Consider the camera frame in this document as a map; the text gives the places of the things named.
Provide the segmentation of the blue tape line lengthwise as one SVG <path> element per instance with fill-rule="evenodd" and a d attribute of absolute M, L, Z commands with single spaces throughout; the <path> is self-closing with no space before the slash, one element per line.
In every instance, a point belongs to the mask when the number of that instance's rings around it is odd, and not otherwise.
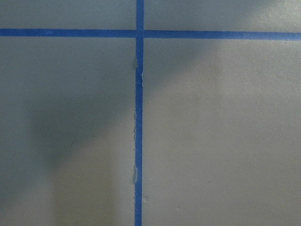
<path fill-rule="evenodd" d="M 136 1 L 135 72 L 135 225 L 142 225 L 144 1 Z"/>

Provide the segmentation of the brown paper table cover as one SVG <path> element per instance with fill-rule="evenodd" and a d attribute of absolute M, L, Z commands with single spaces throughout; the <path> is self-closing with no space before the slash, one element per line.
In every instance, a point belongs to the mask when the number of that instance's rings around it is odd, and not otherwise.
<path fill-rule="evenodd" d="M 136 30 L 136 0 L 3 0 L 0 29 Z M 298 0 L 145 0 L 144 30 L 299 32 Z M 0 223 L 135 226 L 135 38 L 0 36 Z M 301 223 L 301 41 L 144 38 L 142 226 Z"/>

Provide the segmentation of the blue tape line crosswise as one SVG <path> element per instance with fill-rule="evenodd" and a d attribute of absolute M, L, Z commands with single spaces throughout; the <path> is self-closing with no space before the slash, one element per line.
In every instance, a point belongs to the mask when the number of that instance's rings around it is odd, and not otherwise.
<path fill-rule="evenodd" d="M 162 39 L 227 39 L 300 41 L 299 32 L 231 32 L 231 31 L 165 31 L 165 30 L 98 30 L 98 29 L 17 29 L 1 28 L 7 37 L 101 37 Z"/>

